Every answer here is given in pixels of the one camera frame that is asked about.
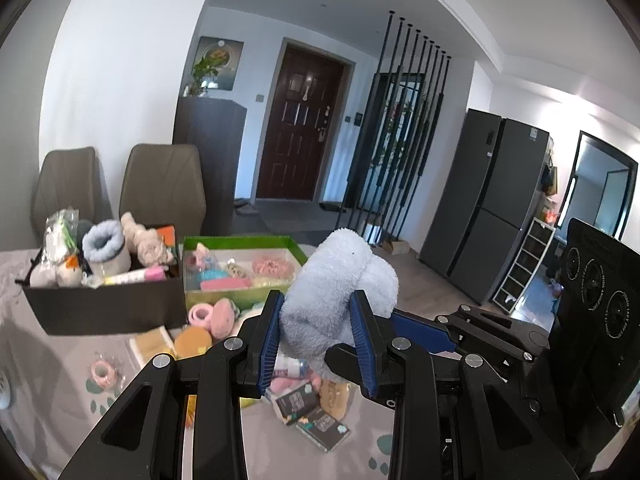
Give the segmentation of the grey dining chair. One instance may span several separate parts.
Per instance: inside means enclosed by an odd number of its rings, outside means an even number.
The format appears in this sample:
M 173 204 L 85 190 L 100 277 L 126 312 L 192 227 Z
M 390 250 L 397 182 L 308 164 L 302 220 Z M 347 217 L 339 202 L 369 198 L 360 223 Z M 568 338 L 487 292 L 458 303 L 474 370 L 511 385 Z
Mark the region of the grey dining chair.
M 43 159 L 32 198 L 32 227 L 43 236 L 47 218 L 73 208 L 81 220 L 96 222 L 99 215 L 98 159 L 94 148 L 50 151 Z
M 145 226 L 171 224 L 180 237 L 198 235 L 206 214 L 200 153 L 191 144 L 137 144 L 129 154 L 119 214 Z

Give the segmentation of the cotton swab box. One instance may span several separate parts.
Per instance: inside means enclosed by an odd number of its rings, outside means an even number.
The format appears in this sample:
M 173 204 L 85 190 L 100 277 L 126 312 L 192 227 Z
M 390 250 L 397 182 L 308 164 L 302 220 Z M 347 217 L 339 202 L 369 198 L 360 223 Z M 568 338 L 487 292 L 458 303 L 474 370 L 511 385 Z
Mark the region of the cotton swab box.
M 138 367 L 145 367 L 154 356 L 161 353 L 176 356 L 174 342 L 165 326 L 153 328 L 129 339 L 129 349 Z

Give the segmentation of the white shoe rack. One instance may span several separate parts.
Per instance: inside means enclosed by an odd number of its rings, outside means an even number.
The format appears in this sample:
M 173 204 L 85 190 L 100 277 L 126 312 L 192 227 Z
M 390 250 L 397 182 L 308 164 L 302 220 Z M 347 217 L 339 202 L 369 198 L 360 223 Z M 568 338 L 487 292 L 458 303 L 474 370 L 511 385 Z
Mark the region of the white shoe rack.
M 515 310 L 533 281 L 548 252 L 554 232 L 555 228 L 542 220 L 533 218 L 530 222 L 521 245 L 492 298 L 492 302 L 507 314 Z

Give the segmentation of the pink plush toy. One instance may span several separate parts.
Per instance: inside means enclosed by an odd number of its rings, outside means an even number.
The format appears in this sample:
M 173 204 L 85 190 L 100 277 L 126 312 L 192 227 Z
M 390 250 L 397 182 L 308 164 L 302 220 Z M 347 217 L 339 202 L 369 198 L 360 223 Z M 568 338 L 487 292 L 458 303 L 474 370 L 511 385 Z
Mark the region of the pink plush toy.
M 309 378 L 275 377 L 273 378 L 269 389 L 274 394 L 280 394 L 288 389 L 295 389 L 306 384 L 306 382 L 311 384 L 314 391 L 320 391 L 322 379 L 317 374 L 312 374 Z

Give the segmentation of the black tissue pack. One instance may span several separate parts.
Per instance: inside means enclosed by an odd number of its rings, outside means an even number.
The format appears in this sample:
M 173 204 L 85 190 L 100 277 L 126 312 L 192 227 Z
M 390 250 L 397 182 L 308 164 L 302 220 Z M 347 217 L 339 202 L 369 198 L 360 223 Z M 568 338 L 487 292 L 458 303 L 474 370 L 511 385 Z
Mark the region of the black tissue pack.
M 277 418 L 286 426 L 290 426 L 318 408 L 319 393 L 310 382 L 305 382 L 294 389 L 274 396 L 271 403 Z
M 350 435 L 346 425 L 320 406 L 303 415 L 295 427 L 326 453 L 333 451 Z

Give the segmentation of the beige bunny plush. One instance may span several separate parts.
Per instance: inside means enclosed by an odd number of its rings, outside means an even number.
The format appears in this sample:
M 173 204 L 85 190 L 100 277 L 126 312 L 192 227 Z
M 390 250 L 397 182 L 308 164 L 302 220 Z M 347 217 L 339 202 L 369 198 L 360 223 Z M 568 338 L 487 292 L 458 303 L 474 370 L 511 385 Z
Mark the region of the beige bunny plush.
M 145 268 L 171 266 L 176 263 L 174 251 L 164 242 L 160 232 L 134 220 L 129 211 L 120 217 L 127 249 Z

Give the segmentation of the black storage box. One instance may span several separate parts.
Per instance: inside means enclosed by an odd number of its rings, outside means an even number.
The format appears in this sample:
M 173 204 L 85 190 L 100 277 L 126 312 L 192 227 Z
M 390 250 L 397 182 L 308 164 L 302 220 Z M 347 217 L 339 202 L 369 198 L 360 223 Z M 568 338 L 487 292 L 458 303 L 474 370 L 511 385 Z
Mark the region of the black storage box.
M 126 334 L 186 322 L 181 278 L 170 266 L 131 265 L 126 273 L 99 278 L 82 253 L 79 227 L 72 210 L 50 217 L 37 259 L 17 282 L 47 334 Z

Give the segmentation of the blue white bottle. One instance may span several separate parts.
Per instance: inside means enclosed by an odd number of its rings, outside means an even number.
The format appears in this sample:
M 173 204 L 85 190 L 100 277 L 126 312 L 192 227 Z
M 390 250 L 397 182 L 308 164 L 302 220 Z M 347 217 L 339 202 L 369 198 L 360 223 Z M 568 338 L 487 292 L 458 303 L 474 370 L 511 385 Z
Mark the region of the blue white bottle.
M 305 360 L 291 358 L 283 353 L 277 354 L 272 372 L 273 377 L 304 379 L 308 378 L 310 374 L 311 369 Z

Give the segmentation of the green gift box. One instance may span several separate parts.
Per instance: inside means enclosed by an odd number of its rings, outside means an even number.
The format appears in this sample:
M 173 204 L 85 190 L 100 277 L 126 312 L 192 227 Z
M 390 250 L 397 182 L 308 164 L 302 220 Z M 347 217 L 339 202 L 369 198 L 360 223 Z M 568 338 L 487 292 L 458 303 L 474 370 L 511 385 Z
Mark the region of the green gift box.
M 294 274 L 286 280 L 255 274 L 252 262 L 260 256 L 285 258 L 294 266 Z M 306 261 L 303 249 L 289 236 L 188 236 L 182 246 L 186 306 L 192 308 L 201 302 L 214 304 L 221 298 L 229 298 L 235 307 L 247 310 L 265 301 L 270 290 L 287 290 Z M 250 278 L 252 286 L 238 290 L 201 291 L 201 281 L 227 276 Z

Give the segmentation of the pink tape roll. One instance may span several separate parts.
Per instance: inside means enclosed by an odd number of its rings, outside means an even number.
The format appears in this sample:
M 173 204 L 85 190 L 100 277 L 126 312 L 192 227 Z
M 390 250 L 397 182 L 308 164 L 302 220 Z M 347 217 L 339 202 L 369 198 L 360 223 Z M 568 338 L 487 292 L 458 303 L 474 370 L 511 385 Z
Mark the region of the pink tape roll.
M 118 370 L 104 359 L 95 360 L 90 366 L 92 380 L 103 390 L 111 390 L 118 384 Z

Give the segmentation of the framed food picture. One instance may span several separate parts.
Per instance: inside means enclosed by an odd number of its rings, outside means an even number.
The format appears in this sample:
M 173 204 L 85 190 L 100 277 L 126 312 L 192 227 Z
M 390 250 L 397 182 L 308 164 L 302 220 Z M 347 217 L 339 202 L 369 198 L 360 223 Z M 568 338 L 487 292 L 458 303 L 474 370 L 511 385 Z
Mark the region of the framed food picture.
M 242 41 L 201 36 L 191 70 L 194 96 L 208 90 L 231 91 L 240 65 Z

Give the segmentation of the dark brown entrance door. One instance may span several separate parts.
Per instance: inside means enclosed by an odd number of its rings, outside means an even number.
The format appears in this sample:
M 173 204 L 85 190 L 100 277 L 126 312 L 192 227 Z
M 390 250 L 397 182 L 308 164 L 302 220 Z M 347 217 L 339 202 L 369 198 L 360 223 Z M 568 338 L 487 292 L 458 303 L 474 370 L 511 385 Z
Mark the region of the dark brown entrance door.
M 256 196 L 311 200 L 344 65 L 288 46 L 268 119 Z

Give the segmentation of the dark grey cabinet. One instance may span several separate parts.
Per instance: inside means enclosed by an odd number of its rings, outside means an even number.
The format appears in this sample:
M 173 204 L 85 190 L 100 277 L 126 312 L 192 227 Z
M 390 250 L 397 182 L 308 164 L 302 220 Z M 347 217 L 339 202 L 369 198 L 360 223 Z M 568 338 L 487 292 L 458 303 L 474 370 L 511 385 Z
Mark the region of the dark grey cabinet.
M 184 96 L 178 99 L 175 144 L 194 145 L 200 153 L 206 214 L 204 235 L 229 235 L 246 108 L 226 99 Z

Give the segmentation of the potted green plant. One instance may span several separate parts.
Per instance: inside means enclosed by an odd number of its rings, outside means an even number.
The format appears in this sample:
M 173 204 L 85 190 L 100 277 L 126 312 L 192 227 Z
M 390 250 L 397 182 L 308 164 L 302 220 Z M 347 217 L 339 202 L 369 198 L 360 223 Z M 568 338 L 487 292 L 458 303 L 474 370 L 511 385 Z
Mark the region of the potted green plant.
M 218 60 L 203 55 L 192 67 L 191 82 L 186 87 L 186 95 L 199 96 L 207 86 L 206 80 L 218 74 L 219 65 Z

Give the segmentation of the black slat room divider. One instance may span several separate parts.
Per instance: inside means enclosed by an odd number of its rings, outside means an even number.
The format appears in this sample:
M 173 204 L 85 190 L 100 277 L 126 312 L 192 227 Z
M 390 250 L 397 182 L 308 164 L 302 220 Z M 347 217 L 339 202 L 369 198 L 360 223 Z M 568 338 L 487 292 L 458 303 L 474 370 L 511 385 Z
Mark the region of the black slat room divider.
M 372 246 L 397 242 L 433 144 L 451 56 L 388 12 L 336 225 Z

